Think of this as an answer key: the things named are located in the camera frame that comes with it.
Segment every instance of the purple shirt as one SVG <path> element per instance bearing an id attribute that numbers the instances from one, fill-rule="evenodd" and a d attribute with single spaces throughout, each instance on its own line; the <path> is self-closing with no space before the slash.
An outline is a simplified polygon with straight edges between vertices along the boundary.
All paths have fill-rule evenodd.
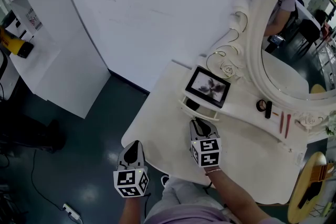
<path id="1" fill-rule="evenodd" d="M 212 207 L 178 205 L 157 213 L 145 224 L 230 224 L 230 219 Z M 284 224 L 276 218 L 262 220 L 259 224 Z"/>

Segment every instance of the shoe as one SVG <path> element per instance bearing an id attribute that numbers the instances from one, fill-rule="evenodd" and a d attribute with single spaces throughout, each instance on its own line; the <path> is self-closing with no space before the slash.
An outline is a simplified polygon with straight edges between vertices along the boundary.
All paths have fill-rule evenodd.
<path id="1" fill-rule="evenodd" d="M 161 176 L 161 183 L 162 183 L 163 187 L 166 186 L 166 183 L 167 183 L 168 180 L 169 180 L 169 176 L 168 175 Z"/>

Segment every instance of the picture frame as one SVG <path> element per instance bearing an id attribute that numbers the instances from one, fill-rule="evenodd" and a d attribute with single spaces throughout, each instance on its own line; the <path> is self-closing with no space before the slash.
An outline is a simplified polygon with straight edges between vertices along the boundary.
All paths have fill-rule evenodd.
<path id="1" fill-rule="evenodd" d="M 231 83 L 197 66 L 185 90 L 219 108 L 223 107 Z"/>

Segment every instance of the bracelet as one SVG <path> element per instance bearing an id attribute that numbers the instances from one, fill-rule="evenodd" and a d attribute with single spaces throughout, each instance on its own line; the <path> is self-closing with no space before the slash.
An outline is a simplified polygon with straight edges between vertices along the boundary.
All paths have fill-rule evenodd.
<path id="1" fill-rule="evenodd" d="M 217 169 L 213 169 L 213 170 L 211 170 L 211 171 L 209 171 L 209 172 L 206 172 L 205 175 L 207 176 L 208 174 L 210 174 L 210 173 L 212 173 L 212 172 L 214 172 L 214 171 L 221 171 L 221 169 L 219 169 L 219 168 L 217 168 Z"/>

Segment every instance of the white cabinet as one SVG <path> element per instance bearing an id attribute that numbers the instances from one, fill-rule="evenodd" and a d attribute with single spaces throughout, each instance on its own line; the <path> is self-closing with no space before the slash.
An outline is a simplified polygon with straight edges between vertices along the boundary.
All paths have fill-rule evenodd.
<path id="1" fill-rule="evenodd" d="M 10 57 L 22 79 L 36 95 L 85 118 L 110 73 L 71 0 L 4 1 L 34 44 L 26 59 Z M 27 15 L 32 11 L 41 25 Z"/>

